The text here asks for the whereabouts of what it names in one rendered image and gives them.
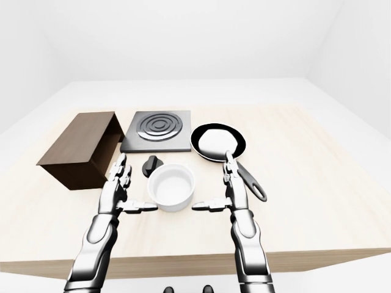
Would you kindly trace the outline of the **flat dark stove plate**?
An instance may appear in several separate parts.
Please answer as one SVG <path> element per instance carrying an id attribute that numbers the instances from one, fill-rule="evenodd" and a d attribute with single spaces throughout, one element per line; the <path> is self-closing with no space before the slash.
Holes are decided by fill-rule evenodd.
<path id="1" fill-rule="evenodd" d="M 189 110 L 137 111 L 120 146 L 122 153 L 191 151 Z"/>

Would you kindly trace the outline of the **round black knob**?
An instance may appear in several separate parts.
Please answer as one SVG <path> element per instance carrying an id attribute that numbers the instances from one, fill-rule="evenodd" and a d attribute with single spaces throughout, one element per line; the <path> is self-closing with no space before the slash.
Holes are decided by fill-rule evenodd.
<path id="1" fill-rule="evenodd" d="M 146 178 L 149 178 L 150 175 L 164 163 L 162 160 L 158 159 L 157 156 L 151 155 L 142 166 L 142 173 Z"/>

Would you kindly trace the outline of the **black frying pan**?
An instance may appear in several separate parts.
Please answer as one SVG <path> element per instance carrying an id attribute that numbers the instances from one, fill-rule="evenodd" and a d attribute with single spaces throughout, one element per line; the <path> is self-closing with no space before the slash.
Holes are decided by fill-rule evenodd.
<path id="1" fill-rule="evenodd" d="M 266 192 L 261 185 L 237 161 L 246 150 L 246 140 L 238 130 L 222 123 L 206 123 L 193 130 L 190 143 L 196 153 L 206 160 L 230 164 L 248 189 L 260 201 L 267 201 Z"/>

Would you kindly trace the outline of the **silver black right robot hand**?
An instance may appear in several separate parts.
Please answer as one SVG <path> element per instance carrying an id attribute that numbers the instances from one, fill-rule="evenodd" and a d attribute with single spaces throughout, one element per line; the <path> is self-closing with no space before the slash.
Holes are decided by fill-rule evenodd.
<path id="1" fill-rule="evenodd" d="M 226 151 L 223 164 L 224 184 L 226 185 L 225 199 L 214 198 L 193 204 L 193 211 L 221 212 L 225 208 L 231 211 L 248 209 L 247 193 L 243 179 L 238 173 L 239 167 L 231 152 Z"/>

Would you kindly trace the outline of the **brown wooden cabinet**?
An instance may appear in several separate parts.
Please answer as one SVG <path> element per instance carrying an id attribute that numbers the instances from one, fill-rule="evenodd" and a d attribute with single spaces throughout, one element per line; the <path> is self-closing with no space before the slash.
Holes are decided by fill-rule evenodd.
<path id="1" fill-rule="evenodd" d="M 79 113 L 37 165 L 68 190 L 99 189 L 124 137 L 114 111 Z"/>

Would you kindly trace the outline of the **white bowl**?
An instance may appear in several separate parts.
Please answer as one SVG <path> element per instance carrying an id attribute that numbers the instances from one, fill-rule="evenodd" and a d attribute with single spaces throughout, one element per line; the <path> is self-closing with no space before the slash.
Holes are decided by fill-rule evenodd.
<path id="1" fill-rule="evenodd" d="M 149 197 L 166 212 L 178 212 L 192 201 L 195 176 L 182 164 L 164 164 L 152 172 L 147 180 Z"/>

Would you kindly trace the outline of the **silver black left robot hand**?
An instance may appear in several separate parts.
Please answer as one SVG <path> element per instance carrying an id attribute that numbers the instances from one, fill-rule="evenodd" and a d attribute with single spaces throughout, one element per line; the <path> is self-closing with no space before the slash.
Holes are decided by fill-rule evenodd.
<path id="1" fill-rule="evenodd" d="M 126 163 L 126 159 L 126 154 L 122 153 L 110 169 L 109 179 L 105 182 L 100 195 L 99 214 L 111 214 L 118 217 L 121 212 L 140 214 L 158 210 L 155 203 L 128 198 L 127 189 L 131 184 L 132 168 Z"/>

